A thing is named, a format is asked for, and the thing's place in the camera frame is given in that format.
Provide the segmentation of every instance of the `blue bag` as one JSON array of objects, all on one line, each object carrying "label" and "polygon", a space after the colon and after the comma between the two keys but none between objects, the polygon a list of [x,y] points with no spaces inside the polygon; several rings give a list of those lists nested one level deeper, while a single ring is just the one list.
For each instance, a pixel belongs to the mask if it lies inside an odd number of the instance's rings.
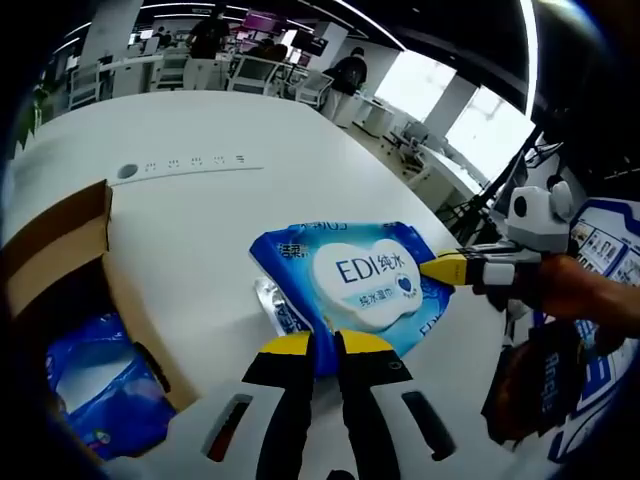
[{"label": "blue bag", "polygon": [[[394,242],[400,245],[397,250],[404,253],[394,250]],[[376,250],[383,244],[382,250]],[[339,255],[337,252],[349,252],[349,249],[354,253],[334,258],[327,250],[334,246],[335,255]],[[407,268],[417,272],[417,265],[435,256],[413,227],[400,222],[291,225],[284,230],[264,233],[253,243],[250,254],[285,297],[292,310],[289,317],[299,318],[314,332],[318,376],[336,373],[333,331],[367,330],[363,328],[367,323],[360,320],[368,311],[373,312],[393,302],[415,303],[417,300],[418,306],[410,312],[399,317],[390,315],[388,319],[377,319],[388,320],[388,326],[375,329],[375,333],[402,356],[433,327],[454,291],[452,287],[419,273],[419,288],[411,284],[410,275],[405,274]],[[333,284],[325,283],[325,276],[321,275],[325,270],[337,279]],[[333,286],[342,288],[340,282],[344,284],[342,291],[347,293],[342,298],[339,298],[339,292],[336,298],[328,296],[327,291]]]},{"label": "blue bag", "polygon": [[76,385],[84,385],[92,380],[96,368],[116,362],[124,369],[85,403],[67,411],[66,399],[59,395],[65,420],[104,460],[134,455],[164,440],[176,412],[162,387],[135,350],[117,314],[88,320],[51,345],[46,359],[49,386],[58,393],[65,380],[73,378]]}]

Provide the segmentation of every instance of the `blue packaging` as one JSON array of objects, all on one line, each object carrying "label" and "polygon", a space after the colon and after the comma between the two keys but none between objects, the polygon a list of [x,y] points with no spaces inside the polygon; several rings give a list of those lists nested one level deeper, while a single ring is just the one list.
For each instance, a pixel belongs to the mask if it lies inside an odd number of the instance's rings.
[{"label": "blue packaging", "polygon": [[126,364],[124,369],[86,403],[67,411],[61,397],[65,420],[104,460],[134,455],[164,440],[176,412],[162,387],[135,350],[117,314],[89,319],[51,345],[46,358],[47,380],[54,392],[59,391],[65,376],[80,378],[89,372],[90,377],[94,370],[89,369],[117,360]]},{"label": "blue packaging", "polygon": [[[277,285],[292,310],[293,317],[299,318],[314,332],[317,376],[333,375],[337,371],[337,357],[333,343],[333,331],[340,329],[362,330],[353,318],[336,310],[327,302],[326,297],[318,293],[311,269],[316,252],[328,244],[349,244],[362,250],[370,250],[377,242],[390,239],[398,242],[411,255],[413,261],[420,263],[435,258],[418,232],[400,222],[384,224],[351,224],[316,222],[291,225],[284,230],[267,232],[261,235],[251,246],[250,254],[261,269]],[[350,259],[336,262],[341,268],[340,274],[347,282],[356,281],[360,270],[365,276],[375,275],[384,268],[395,268],[391,261],[393,255],[362,255],[356,268],[352,268]],[[384,298],[385,288],[373,289]],[[398,320],[376,335],[389,342],[398,355],[403,356],[413,348],[431,330],[444,313],[454,289],[434,279],[420,276],[422,303],[412,312],[401,315]],[[367,295],[360,301],[369,302]],[[369,308],[369,303],[362,308]]]}]

